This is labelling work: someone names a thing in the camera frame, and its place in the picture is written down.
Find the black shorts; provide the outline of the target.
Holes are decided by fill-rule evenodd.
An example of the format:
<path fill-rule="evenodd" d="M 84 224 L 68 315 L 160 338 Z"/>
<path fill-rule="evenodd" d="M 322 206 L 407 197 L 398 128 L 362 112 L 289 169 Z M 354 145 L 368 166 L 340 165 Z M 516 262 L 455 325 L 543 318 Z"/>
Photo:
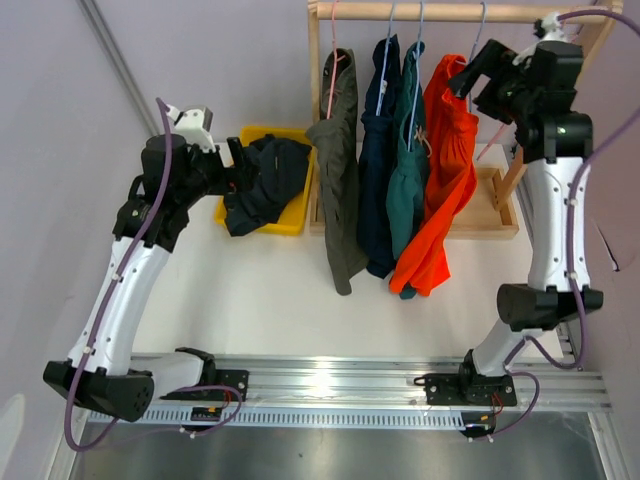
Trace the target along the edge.
<path fill-rule="evenodd" d="M 232 237 L 278 222 L 289 202 L 304 190 L 311 147 L 266 134 L 250 142 L 244 152 L 258 175 L 250 190 L 223 197 L 225 225 Z"/>

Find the orange shorts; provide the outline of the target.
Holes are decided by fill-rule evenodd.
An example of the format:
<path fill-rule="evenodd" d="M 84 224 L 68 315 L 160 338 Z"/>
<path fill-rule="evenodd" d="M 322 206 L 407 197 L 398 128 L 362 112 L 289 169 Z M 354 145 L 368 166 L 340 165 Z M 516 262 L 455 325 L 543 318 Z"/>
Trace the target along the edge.
<path fill-rule="evenodd" d="M 428 296 L 450 278 L 444 242 L 453 220 L 477 187 L 473 157 L 479 119 L 448 85 L 466 63 L 460 54 L 443 56 L 423 94 L 431 146 L 424 220 L 400 255 L 390 280 L 390 290 L 403 300 Z"/>

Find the pink hanger with black shorts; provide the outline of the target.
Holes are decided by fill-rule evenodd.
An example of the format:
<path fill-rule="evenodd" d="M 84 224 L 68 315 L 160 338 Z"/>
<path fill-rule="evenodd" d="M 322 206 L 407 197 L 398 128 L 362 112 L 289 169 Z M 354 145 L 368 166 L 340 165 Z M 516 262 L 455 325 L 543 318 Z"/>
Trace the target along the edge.
<path fill-rule="evenodd" d="M 476 157 L 476 161 L 479 162 L 485 155 L 486 153 L 489 151 L 489 149 L 497 144 L 499 142 L 499 140 L 501 139 L 501 137 L 504 135 L 504 133 L 507 131 L 508 129 L 508 125 L 506 124 L 502 124 L 499 129 L 496 131 L 496 133 L 491 137 L 491 139 L 489 140 L 489 142 L 482 148 L 482 150 L 480 151 L 480 153 L 477 155 Z"/>

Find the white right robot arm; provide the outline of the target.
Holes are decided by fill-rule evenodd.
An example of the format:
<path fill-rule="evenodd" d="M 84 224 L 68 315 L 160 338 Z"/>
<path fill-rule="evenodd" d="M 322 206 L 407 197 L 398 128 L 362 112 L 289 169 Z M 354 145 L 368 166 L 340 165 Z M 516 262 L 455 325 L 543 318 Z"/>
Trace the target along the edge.
<path fill-rule="evenodd" d="M 591 118 L 573 110 L 583 65 L 580 46 L 541 40 L 517 54 L 496 40 L 449 81 L 465 97 L 480 76 L 488 82 L 474 99 L 479 112 L 516 127 L 515 137 L 531 177 L 532 263 L 524 284 L 503 284 L 499 318 L 487 337 L 467 352 L 454 376 L 426 378 L 431 404 L 516 403 L 508 365 L 527 343 L 559 324 L 598 310 L 604 295 L 590 286 L 584 259 L 584 197 L 593 151 Z"/>

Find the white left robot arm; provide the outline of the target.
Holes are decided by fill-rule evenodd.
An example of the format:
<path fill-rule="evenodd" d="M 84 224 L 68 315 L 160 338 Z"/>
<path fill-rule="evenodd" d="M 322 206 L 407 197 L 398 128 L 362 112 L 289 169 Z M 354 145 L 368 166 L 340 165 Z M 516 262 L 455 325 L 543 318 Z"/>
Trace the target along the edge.
<path fill-rule="evenodd" d="M 181 232 L 189 210 L 209 195 L 252 187 L 258 168 L 237 137 L 220 151 L 205 151 L 184 135 L 158 135 L 141 152 L 142 172 L 130 186 L 113 228 L 114 241 L 100 294 L 66 359 L 47 363 L 43 380 L 77 407 L 135 422 L 151 402 L 184 389 L 197 400 L 216 390 L 212 355 L 178 348 L 135 361 L 133 342 L 151 290 Z"/>

